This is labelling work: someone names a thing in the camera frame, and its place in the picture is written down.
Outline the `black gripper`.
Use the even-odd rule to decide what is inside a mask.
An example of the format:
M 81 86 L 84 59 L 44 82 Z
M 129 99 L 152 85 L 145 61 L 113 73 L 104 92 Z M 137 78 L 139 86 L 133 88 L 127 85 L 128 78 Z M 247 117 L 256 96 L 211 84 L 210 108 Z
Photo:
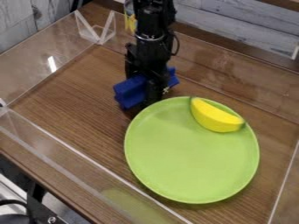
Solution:
M 135 35 L 135 43 L 125 44 L 125 78 L 148 74 L 153 78 L 145 82 L 145 105 L 159 102 L 167 92 L 169 76 L 167 62 L 177 53 L 173 51 L 173 34 L 164 34 L 159 38 Z

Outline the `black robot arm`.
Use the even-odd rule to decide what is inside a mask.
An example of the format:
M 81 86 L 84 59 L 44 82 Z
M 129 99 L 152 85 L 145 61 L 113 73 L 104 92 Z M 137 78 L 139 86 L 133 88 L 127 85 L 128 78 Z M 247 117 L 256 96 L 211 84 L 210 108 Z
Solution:
M 125 44 L 125 77 L 141 74 L 144 101 L 149 106 L 160 101 L 171 79 L 167 63 L 179 52 L 173 50 L 172 29 L 176 9 L 173 0 L 133 0 L 136 19 L 135 43 Z

